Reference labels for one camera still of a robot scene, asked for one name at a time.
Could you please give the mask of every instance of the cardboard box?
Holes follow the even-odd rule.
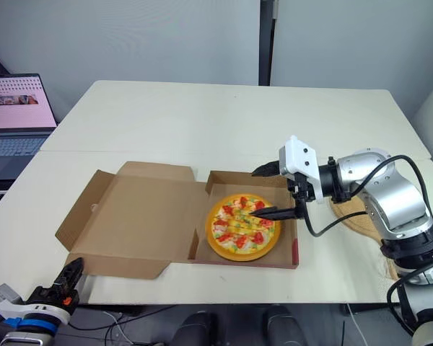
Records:
[[[276,246],[252,262],[223,259],[208,245],[207,212],[244,192],[280,208],[292,203],[282,177],[212,171],[203,183],[190,167],[127,162],[117,174],[96,171],[56,237],[70,251],[67,262],[83,257],[90,275],[153,279],[171,262],[296,268],[294,221],[283,221]]]

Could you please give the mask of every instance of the pizza topping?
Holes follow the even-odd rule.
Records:
[[[228,221],[225,221],[225,220],[222,220],[222,219],[218,219],[218,220],[216,220],[215,222],[214,222],[214,225],[215,226],[218,226],[218,225],[220,225],[220,226],[228,226],[229,224],[228,224]]]
[[[223,210],[226,214],[234,216],[234,213],[232,212],[232,207],[230,207],[229,205],[223,205]]]
[[[262,244],[265,241],[263,238],[263,234],[261,232],[255,233],[255,236],[253,237],[253,242],[255,244]]]
[[[220,243],[222,243],[223,241],[226,241],[231,237],[232,237],[231,233],[225,233],[222,236],[216,238],[216,240],[218,240]]]
[[[258,210],[258,209],[261,209],[261,208],[265,208],[265,203],[263,203],[260,200],[257,200],[256,203],[255,203],[255,209]]]
[[[240,236],[239,239],[236,241],[236,247],[238,249],[241,249],[247,240],[248,240],[247,236]]]
[[[274,235],[275,223],[256,218],[250,212],[266,206],[269,205],[250,195],[240,195],[220,205],[211,222],[217,244],[235,254],[250,254],[264,248]]]
[[[260,220],[260,225],[264,226],[264,227],[271,227],[273,225],[273,221],[271,220],[266,220],[265,218],[262,218]]]
[[[240,203],[242,209],[245,208],[245,206],[247,205],[247,198],[245,198],[244,196],[242,196],[242,197],[240,198],[239,203]]]

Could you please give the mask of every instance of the white table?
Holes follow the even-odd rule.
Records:
[[[67,255],[54,234],[93,172],[96,169],[116,172],[127,160],[143,159],[137,153],[40,152],[0,203],[0,284],[8,283],[24,297],[36,285],[50,284]],[[201,181],[208,174],[208,163],[198,156],[182,156],[172,163],[191,164]],[[254,164],[253,158],[240,156],[220,160],[216,166],[241,169]],[[433,207],[433,163],[422,160],[418,164]],[[413,178],[408,167],[399,166],[404,175]],[[26,203],[22,203],[20,196],[26,196]],[[310,204],[310,216],[317,228],[334,219],[328,205],[315,203]],[[383,275],[384,260],[376,242],[344,226],[315,239],[308,234],[303,221],[298,222],[298,237],[300,265],[296,270],[171,264],[156,280],[89,277],[82,300],[89,303],[385,300],[391,280]]]
[[[210,169],[250,171],[276,159],[293,133],[318,150],[320,163],[366,146],[414,157],[433,208],[433,163],[387,92],[97,82],[0,203],[0,284],[24,297],[51,284],[67,255],[54,234],[96,169],[117,172],[125,161],[186,164],[205,181]],[[398,166],[415,181],[407,166]],[[327,205],[315,203],[310,216],[317,229],[335,219]],[[373,240],[342,225],[314,239],[303,221],[298,237],[296,270],[171,264],[156,280],[89,277],[82,301],[385,300],[391,280]]]
[[[318,156],[366,147],[431,156],[385,90],[97,81],[43,151],[275,158],[292,134]]]

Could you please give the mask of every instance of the toy pizza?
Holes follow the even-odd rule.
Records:
[[[206,220],[207,241],[211,248],[233,261],[252,261],[267,254],[279,238],[281,223],[250,213],[271,206],[262,197],[248,193],[220,200]]]

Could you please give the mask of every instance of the pizza box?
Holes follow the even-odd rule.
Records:
[[[292,206],[283,177],[211,171],[196,182],[190,167],[126,162],[117,174],[96,171],[56,238],[66,262],[85,261],[85,274],[153,279],[171,263],[206,263],[294,269],[298,266],[295,221],[282,221],[281,236],[264,257],[232,262],[206,240],[205,219],[225,196],[253,193],[280,208]]]

